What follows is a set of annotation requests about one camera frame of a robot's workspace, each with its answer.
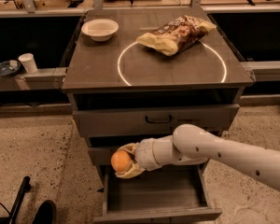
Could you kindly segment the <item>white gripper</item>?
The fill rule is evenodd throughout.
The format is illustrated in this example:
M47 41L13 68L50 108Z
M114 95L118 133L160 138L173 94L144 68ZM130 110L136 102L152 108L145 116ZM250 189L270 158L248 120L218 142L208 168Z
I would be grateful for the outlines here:
M161 168L154 157L152 139L142 140L140 143L129 143L118 148L135 156L135 161L128 171L115 172L116 177L122 179L130 179L142 174L146 171L153 171Z

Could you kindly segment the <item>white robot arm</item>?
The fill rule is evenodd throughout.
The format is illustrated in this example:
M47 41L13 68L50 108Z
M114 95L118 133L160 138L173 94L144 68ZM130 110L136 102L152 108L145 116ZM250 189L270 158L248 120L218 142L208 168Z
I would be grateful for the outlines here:
M219 161L280 191L280 151L217 137L183 124L171 135L120 147L111 157L118 178L128 179L164 165L196 165Z

